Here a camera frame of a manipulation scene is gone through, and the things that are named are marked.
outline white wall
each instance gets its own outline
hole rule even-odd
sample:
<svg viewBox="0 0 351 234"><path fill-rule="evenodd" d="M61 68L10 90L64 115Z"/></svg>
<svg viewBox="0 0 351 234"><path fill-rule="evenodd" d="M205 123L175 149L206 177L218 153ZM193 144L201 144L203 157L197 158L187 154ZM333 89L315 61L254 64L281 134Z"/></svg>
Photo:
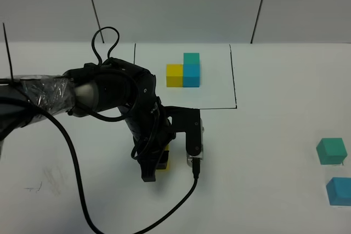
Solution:
<svg viewBox="0 0 351 234"><path fill-rule="evenodd" d="M90 41L98 29L90 0L0 0L10 41Z"/></svg>
<svg viewBox="0 0 351 234"><path fill-rule="evenodd" d="M94 0L124 42L249 43L260 0Z"/></svg>
<svg viewBox="0 0 351 234"><path fill-rule="evenodd" d="M351 42L350 0L264 0L253 42Z"/></svg>

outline white table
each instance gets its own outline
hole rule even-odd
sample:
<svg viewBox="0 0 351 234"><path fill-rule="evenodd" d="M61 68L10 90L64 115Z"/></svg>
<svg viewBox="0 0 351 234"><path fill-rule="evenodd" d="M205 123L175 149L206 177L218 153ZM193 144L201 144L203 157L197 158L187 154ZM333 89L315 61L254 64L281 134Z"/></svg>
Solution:
<svg viewBox="0 0 351 234"><path fill-rule="evenodd" d="M11 44L16 74L35 73L37 64L47 69L39 73L63 73L94 61L88 43L34 45ZM137 44L136 63L157 70L144 49L165 46L139 49ZM228 45L223 49L217 63L228 65ZM331 207L325 184L333 176L351 176L351 162L348 157L344 166L322 167L315 147L322 137L340 136L351 153L351 46L232 44L231 49L237 109L201 110L205 160L199 184L150 233L349 233L351 210ZM1 76L8 75L4 51L1 43ZM134 45L121 44L113 55L133 61ZM168 92L158 89L163 101ZM232 99L221 103L232 104ZM132 137L123 122L67 115L58 120L76 146L90 215L106 234L149 226L191 187L184 134L171 144L170 171L144 183L129 156ZM40 184L39 191L25 189ZM92 233L81 211L68 147L47 120L12 132L4 142L0 226L3 234Z"/></svg>

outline cube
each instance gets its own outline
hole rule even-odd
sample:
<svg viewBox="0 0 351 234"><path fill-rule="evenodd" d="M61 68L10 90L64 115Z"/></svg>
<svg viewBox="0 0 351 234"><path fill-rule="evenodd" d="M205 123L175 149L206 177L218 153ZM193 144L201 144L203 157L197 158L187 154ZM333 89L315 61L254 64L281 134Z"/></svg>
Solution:
<svg viewBox="0 0 351 234"><path fill-rule="evenodd" d="M183 65L183 87L200 87L200 64Z"/></svg>
<svg viewBox="0 0 351 234"><path fill-rule="evenodd" d="M317 153L321 164L341 164L347 157L342 138L322 138Z"/></svg>
<svg viewBox="0 0 351 234"><path fill-rule="evenodd" d="M200 64L199 53L184 53L184 65L186 64Z"/></svg>
<svg viewBox="0 0 351 234"><path fill-rule="evenodd" d="M182 64L167 64L166 82L167 87L183 87Z"/></svg>
<svg viewBox="0 0 351 234"><path fill-rule="evenodd" d="M157 164L156 170L167 172L169 171L169 145L166 145L165 150Z"/></svg>
<svg viewBox="0 0 351 234"><path fill-rule="evenodd" d="M326 188L330 205L351 206L351 178L332 178Z"/></svg>

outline black wire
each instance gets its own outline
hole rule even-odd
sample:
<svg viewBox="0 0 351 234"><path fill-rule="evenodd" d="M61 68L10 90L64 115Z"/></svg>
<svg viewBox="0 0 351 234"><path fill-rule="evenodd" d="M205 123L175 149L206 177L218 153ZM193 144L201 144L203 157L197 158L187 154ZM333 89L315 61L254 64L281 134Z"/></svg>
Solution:
<svg viewBox="0 0 351 234"><path fill-rule="evenodd" d="M0 84L11 84L11 80L10 79L0 79Z"/></svg>
<svg viewBox="0 0 351 234"><path fill-rule="evenodd" d="M150 137L148 139L148 142L146 143L144 149L137 155L138 149L141 147L142 144L145 143L145 140L139 139L139 141L134 145L132 152L131 152L131 157L134 160L139 160L145 153L148 151L152 143L154 142L156 135L157 135L157 130L158 130L158 125L160 124L160 113L157 111L155 112L155 121L154 121L154 126L152 127Z"/></svg>
<svg viewBox="0 0 351 234"><path fill-rule="evenodd" d="M16 129L21 123L23 123L32 115L27 111L24 112L21 116L11 122L5 129L0 133L0 142L3 141L14 129Z"/></svg>
<svg viewBox="0 0 351 234"><path fill-rule="evenodd" d="M9 49L9 43L7 41L7 36L6 36L6 29L5 29L5 23L2 24L3 29L4 29L4 36L5 36L5 43L6 43L6 50L7 50L7 57L9 59L9 65L10 65L10 74L11 74L11 82L14 83L14 78L13 78L13 69L12 69L12 62L11 62L11 56L10 56L10 49Z"/></svg>
<svg viewBox="0 0 351 234"><path fill-rule="evenodd" d="M138 85L137 83L135 82L135 80L125 74L124 72L122 71L118 71L118 70L112 70L112 69L101 69L95 73L93 73L93 76L96 76L96 75L103 75L103 74L112 74L112 75L119 75L119 76L122 76L126 79L128 79L134 86L134 89L135 89L135 101L132 105L132 107L128 110L128 112L126 112L124 115L121 115L121 116L118 116L118 117L108 117L108 116L103 116L97 112L94 112L91 108L89 108L88 106L82 104L81 102L76 102L76 107L83 110L84 112L86 112L87 114L99 119L99 120L102 120L102 121L105 121L105 122L119 122L121 120L124 120L126 119L127 117L129 117L133 110L135 109L138 101L139 101L139 89L138 89Z"/></svg>
<svg viewBox="0 0 351 234"><path fill-rule="evenodd" d="M62 124L59 121L57 121L56 118L53 117L50 113L48 113L44 109L41 109L40 107L38 107L34 104L31 104L30 102L21 101L21 100L12 99L12 98L0 97L0 104L10 104L10 105L21 106L23 108L28 109L29 112L32 112L33 114L43 115L46 118L48 118L60 130L60 132L62 133L63 137L65 138L65 140L68 144L68 147L70 149L70 152L71 152L71 156L72 156L72 160L73 160L73 167L74 167L75 174L76 174L78 193L79 193L79 198L81 201L81 206L82 206L84 217L85 217L89 227L96 234L104 234L94 225L94 223L92 222L92 220L90 218L85 195L84 195L82 177L81 177L81 171L79 168L77 153L76 153L76 150L74 148L74 145L73 145L73 142L72 142L70 136L68 135L67 131L62 126ZM143 230L136 232L135 234L144 234L144 233L150 231L151 229L153 229L154 227L158 226L160 223L164 222L169 216L171 216L191 196L191 194L193 193L193 191L195 190L195 187L197 185L197 178L198 178L198 175L197 176L194 175L194 183L193 183L193 186L191 187L190 191L185 195L185 197L174 208L172 208L166 215L164 215L162 218L160 218L157 222L153 223L152 225L150 225L149 227L147 227Z"/></svg>
<svg viewBox="0 0 351 234"><path fill-rule="evenodd" d="M194 183L193 186L191 187L191 189L189 190L189 192L185 195L185 197L183 197L183 199L174 207L172 208L166 215L164 215L162 218L160 218L158 221L156 221L155 223L153 223L152 225L146 227L143 230L140 230L134 234L144 234L147 233L148 231L152 230L154 227L158 226L159 224L161 224L162 222L164 222L167 218L169 218L169 216L171 216L181 205L184 204L184 202L191 196L191 194L193 193L193 191L195 190L197 185L197 178L194 178Z"/></svg>
<svg viewBox="0 0 351 234"><path fill-rule="evenodd" d="M92 49L93 49L93 52L94 52L95 56L98 58L98 61L99 61L98 66L101 66L103 64L103 60L102 60L101 56L99 55L99 53L97 52L97 49L95 48L95 39L96 39L97 35L99 34L99 32L101 32L102 30L105 30L107 28L109 28L109 29L111 29L111 30L113 30L113 31L115 31L117 33L117 40L116 40L115 44L113 44L112 47L109 49L109 51L107 53L107 58L110 57L111 52L113 51L115 46L117 46L118 42L120 41L120 33L114 27L103 27L103 28L99 29L94 34L93 39L92 39Z"/></svg>

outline blue cube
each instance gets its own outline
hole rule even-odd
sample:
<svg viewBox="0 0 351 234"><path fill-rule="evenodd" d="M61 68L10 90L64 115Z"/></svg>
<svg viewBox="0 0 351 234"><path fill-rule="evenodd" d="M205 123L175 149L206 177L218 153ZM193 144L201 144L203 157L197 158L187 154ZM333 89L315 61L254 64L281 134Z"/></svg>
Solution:
<svg viewBox="0 0 351 234"><path fill-rule="evenodd" d="M326 187L330 205L351 206L351 178L332 178Z"/></svg>
<svg viewBox="0 0 351 234"><path fill-rule="evenodd" d="M183 87L200 87L200 64L183 65Z"/></svg>
<svg viewBox="0 0 351 234"><path fill-rule="evenodd" d="M184 65L185 64L200 64L199 53L184 53Z"/></svg>

